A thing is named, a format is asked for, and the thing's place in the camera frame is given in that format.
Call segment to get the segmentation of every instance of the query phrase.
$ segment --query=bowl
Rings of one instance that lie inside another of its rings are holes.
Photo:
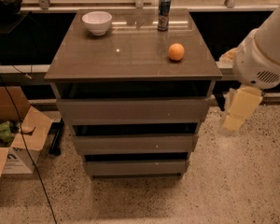
[[[110,28],[112,15],[105,11],[93,11],[82,17],[85,27],[94,35],[104,35]]]

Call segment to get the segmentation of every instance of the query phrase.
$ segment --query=open box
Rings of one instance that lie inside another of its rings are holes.
[[[32,107],[20,87],[7,87],[23,123],[24,139],[34,162],[36,163],[51,126],[51,119]],[[7,120],[18,121],[17,111],[4,87],[0,87],[0,123]],[[10,147],[0,147],[1,174],[31,174],[35,167],[27,153],[20,133],[17,133]]]

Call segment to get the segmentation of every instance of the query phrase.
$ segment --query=drawer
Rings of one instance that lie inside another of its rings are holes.
[[[199,100],[58,100],[67,125],[204,121],[209,104]]]
[[[91,179],[123,178],[138,176],[181,176],[189,167],[189,161],[113,161],[84,162]]]
[[[178,153],[194,151],[198,135],[74,136],[77,154]]]

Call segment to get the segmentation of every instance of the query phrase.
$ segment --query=black cable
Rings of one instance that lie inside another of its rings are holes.
[[[31,156],[31,154],[30,154],[30,152],[29,152],[29,150],[28,150],[28,147],[27,147],[27,144],[26,144],[24,135],[23,135],[23,133],[22,133],[21,116],[20,116],[19,110],[18,110],[18,108],[17,108],[17,106],[16,106],[16,104],[15,104],[15,102],[14,102],[14,100],[13,100],[11,94],[9,93],[8,88],[7,88],[7,86],[6,86],[5,82],[4,82],[4,80],[3,80],[2,77],[1,77],[1,74],[0,74],[0,80],[1,80],[1,82],[2,82],[2,84],[3,84],[3,86],[4,86],[4,88],[5,88],[5,90],[7,91],[7,94],[8,94],[8,96],[9,96],[9,98],[10,98],[12,104],[14,105],[14,107],[15,107],[15,109],[16,109],[16,112],[17,112],[17,115],[18,115],[18,119],[19,119],[20,129],[21,129],[21,137],[22,137],[22,140],[23,140],[23,142],[24,142],[24,144],[25,144],[25,148],[26,148],[26,151],[27,151],[27,153],[28,153],[28,156],[29,156],[30,160],[32,161],[33,165],[35,166],[35,169],[36,169],[36,172],[37,172],[37,174],[38,174],[40,183],[41,183],[41,185],[42,185],[42,188],[43,188],[43,190],[44,190],[45,196],[46,196],[46,198],[47,198],[50,211],[51,211],[51,213],[52,213],[52,215],[53,215],[54,222],[57,224],[56,216],[55,216],[55,214],[54,214],[52,205],[51,205],[51,203],[50,203],[49,196],[48,196],[48,194],[47,194],[45,185],[44,185],[43,180],[42,180],[42,178],[41,178],[41,175],[40,175],[40,173],[39,173],[39,171],[38,171],[38,168],[37,168],[37,166],[36,166],[36,163],[35,163],[35,161],[33,160],[32,156]]]

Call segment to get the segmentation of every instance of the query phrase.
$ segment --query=can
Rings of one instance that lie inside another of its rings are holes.
[[[160,31],[168,30],[170,5],[171,5],[171,0],[159,0],[158,29]]]

